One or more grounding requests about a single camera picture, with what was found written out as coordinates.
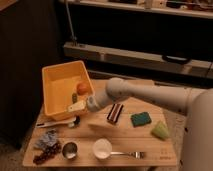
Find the grey ribbed gripper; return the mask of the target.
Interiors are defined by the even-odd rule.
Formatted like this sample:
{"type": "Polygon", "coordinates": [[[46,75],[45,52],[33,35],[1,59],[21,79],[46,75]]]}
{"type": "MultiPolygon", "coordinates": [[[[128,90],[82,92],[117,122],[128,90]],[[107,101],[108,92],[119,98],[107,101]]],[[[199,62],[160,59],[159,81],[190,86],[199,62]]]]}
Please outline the grey ribbed gripper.
{"type": "Polygon", "coordinates": [[[107,98],[103,94],[90,95],[86,102],[81,100],[68,107],[69,113],[84,113],[87,109],[90,112],[97,112],[107,106],[107,98]]]}

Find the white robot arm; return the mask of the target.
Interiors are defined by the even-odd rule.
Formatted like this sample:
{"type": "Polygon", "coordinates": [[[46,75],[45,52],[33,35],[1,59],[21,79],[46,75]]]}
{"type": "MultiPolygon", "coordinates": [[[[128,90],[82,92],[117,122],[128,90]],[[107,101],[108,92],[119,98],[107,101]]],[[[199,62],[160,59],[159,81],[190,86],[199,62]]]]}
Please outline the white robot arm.
{"type": "Polygon", "coordinates": [[[213,171],[213,88],[135,85],[111,78],[102,91],[68,107],[70,114],[97,112],[129,97],[187,117],[181,171],[213,171]]]}

